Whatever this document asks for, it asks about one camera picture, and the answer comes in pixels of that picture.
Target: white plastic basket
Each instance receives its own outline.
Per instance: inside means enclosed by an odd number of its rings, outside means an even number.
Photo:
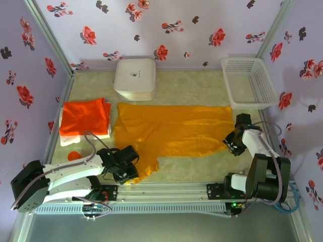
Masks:
[[[230,57],[221,61],[232,109],[264,109],[279,97],[262,59]]]

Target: gray floor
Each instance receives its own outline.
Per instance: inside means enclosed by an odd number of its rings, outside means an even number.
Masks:
[[[82,215],[35,215],[29,242],[294,242],[290,215],[262,203],[238,218],[205,214],[115,214],[97,221]]]

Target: folded orange cloth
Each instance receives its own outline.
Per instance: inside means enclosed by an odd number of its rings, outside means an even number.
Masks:
[[[107,135],[110,124],[111,104],[104,98],[64,103],[61,136],[84,135],[90,131],[95,135]]]

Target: white box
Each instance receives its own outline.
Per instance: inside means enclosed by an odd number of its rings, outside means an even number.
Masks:
[[[115,90],[129,101],[149,101],[156,95],[156,64],[152,59],[121,59]]]

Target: yellow cloth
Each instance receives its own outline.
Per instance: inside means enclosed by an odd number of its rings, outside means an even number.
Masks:
[[[198,157],[224,150],[222,140],[234,129],[230,107],[119,103],[118,110],[116,147],[132,145],[140,156],[134,183],[158,171],[157,157]]]

